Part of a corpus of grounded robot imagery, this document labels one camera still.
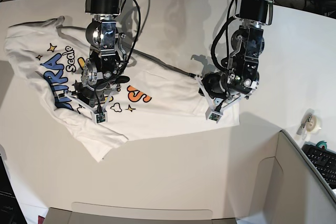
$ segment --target black keyboard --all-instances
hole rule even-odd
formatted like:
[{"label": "black keyboard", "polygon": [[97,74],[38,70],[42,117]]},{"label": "black keyboard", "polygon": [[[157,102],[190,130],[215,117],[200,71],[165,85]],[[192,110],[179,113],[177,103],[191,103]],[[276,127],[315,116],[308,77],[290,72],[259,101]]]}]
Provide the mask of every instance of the black keyboard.
[{"label": "black keyboard", "polygon": [[331,188],[336,188],[336,154],[308,144],[302,150]]}]

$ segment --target white tabletop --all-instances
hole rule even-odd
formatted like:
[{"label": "white tabletop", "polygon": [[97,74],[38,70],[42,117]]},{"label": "white tabletop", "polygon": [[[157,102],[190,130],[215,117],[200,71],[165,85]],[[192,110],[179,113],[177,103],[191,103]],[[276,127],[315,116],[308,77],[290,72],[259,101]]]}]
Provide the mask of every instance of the white tabletop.
[{"label": "white tabletop", "polygon": [[[198,73],[230,0],[138,0],[146,23],[137,49]],[[65,16],[86,27],[85,0],[18,0],[0,4],[0,48],[10,25]],[[135,34],[132,2],[120,29]],[[235,21],[229,28],[238,28]],[[210,132],[128,142],[97,163],[66,128],[43,110],[24,81],[1,71],[0,145],[22,204],[71,210],[72,202],[131,208],[209,209],[213,218],[247,216],[258,164],[275,155],[277,132],[295,132],[314,109],[323,129],[312,141],[336,150],[333,98],[336,20],[275,7],[265,27],[260,85],[240,104],[240,126]],[[224,39],[217,47],[225,54]],[[0,59],[6,60],[1,52]],[[9,64],[1,63],[0,69]]]}]

